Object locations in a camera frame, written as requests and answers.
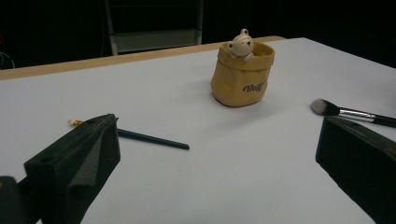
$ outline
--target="brush handle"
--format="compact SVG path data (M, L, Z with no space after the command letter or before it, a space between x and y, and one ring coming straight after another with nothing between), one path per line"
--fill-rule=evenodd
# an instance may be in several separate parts
M381 115L375 115L375 119L373 120L373 123L396 128L396 119Z

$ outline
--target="wooden table edge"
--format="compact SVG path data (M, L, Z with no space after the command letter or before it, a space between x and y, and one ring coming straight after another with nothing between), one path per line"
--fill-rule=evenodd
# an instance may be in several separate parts
M257 42L270 42L283 40L284 37L277 35L270 35L264 37L254 38ZM53 73L69 72L86 68L94 68L100 66L107 66L118 63L131 63L150 59L158 59L163 57L177 56L182 54L202 52L212 49L218 49L219 46L224 43L213 43L205 45L194 45L181 48L173 49L159 49L117 56L109 56L103 58L95 58L88 60L73 61L67 63L51 63L45 65L31 66L31 67L21 67L16 69L0 70L0 80L20 78L20 77L35 77L41 75L48 75Z

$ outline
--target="table surface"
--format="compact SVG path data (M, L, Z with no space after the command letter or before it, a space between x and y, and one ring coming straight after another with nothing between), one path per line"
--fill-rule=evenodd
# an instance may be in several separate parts
M265 43L276 50L268 89L240 108L211 93L219 45L48 76L9 72L1 175L22 180L23 163L70 132L68 120L112 113L120 129L191 149L121 138L121 161L82 223L374 223L316 163L322 117L309 105L323 98L396 117L396 69L306 38Z

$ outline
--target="figurine head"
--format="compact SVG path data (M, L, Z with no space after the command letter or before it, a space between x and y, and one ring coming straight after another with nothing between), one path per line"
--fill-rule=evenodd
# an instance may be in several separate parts
M246 56L249 55L254 48L254 41L248 35L247 29L242 29L241 34L236 36L233 41L227 43L228 50L231 51L236 56Z

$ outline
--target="animal figurine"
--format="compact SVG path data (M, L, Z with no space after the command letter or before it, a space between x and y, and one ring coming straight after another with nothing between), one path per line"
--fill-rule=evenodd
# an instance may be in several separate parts
M253 57L254 41L248 35L247 29L242 29L240 35L236 36L233 41L227 42L227 46L232 58L245 57L244 61L247 62Z

